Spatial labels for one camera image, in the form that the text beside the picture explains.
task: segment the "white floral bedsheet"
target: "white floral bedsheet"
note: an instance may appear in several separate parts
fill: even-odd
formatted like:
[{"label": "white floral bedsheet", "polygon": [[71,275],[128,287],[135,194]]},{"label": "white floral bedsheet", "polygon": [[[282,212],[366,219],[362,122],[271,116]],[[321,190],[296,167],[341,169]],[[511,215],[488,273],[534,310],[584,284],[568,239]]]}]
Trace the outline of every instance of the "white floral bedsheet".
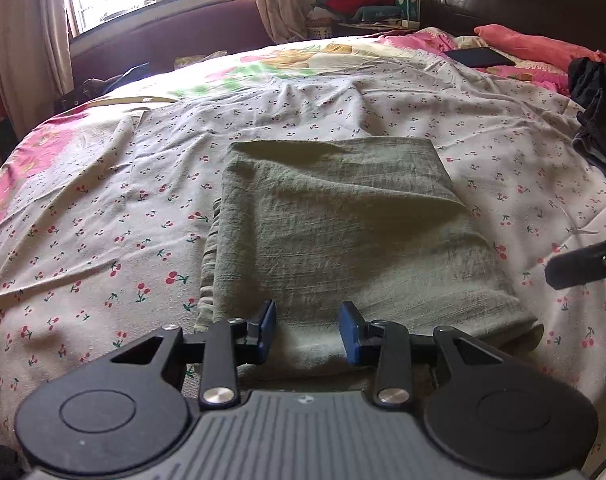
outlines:
[{"label": "white floral bedsheet", "polygon": [[0,170],[0,442],[17,446],[14,412],[41,381],[164,322],[193,325],[232,140],[421,136],[543,322],[533,360],[597,406],[592,469],[606,455],[606,280],[557,292],[543,277],[553,254],[606,238],[606,181],[570,147],[577,110],[345,38],[196,64],[42,124]]}]

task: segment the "window sill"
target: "window sill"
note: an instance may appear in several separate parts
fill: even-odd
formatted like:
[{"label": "window sill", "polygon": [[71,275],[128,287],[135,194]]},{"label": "window sill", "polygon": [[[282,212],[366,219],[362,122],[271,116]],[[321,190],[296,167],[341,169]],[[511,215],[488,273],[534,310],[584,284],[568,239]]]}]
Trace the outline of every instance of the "window sill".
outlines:
[{"label": "window sill", "polygon": [[222,1],[224,0],[162,0],[141,9],[132,10],[109,22],[101,23],[72,39],[69,45],[70,55],[72,58],[79,56],[99,44],[146,23]]}]

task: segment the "black tablet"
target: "black tablet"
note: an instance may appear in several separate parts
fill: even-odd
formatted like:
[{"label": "black tablet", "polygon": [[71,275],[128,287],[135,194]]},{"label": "black tablet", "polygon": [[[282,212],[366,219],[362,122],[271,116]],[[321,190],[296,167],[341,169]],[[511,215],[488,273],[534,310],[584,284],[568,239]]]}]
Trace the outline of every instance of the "black tablet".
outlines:
[{"label": "black tablet", "polygon": [[463,63],[470,68],[487,68],[489,66],[507,65],[514,66],[514,62],[495,52],[489,47],[462,48],[460,50],[448,50],[444,54],[453,60]]}]

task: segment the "gray fabric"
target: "gray fabric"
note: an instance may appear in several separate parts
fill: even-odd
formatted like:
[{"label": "gray fabric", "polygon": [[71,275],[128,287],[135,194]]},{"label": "gray fabric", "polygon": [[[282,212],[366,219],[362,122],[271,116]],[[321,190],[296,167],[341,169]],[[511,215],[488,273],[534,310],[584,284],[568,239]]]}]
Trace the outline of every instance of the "gray fabric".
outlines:
[{"label": "gray fabric", "polygon": [[195,329],[274,299],[277,337],[258,378],[347,370],[343,300],[365,319],[424,334],[451,324],[498,345],[536,325],[428,140],[236,142],[222,186]]}]

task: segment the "basket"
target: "basket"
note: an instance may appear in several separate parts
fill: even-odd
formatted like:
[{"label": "basket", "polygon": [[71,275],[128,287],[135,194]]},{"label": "basket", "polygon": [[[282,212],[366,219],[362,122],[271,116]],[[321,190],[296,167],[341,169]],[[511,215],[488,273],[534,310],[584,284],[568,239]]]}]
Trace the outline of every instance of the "basket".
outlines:
[{"label": "basket", "polygon": [[307,38],[309,40],[328,40],[332,37],[332,27],[308,27]]}]

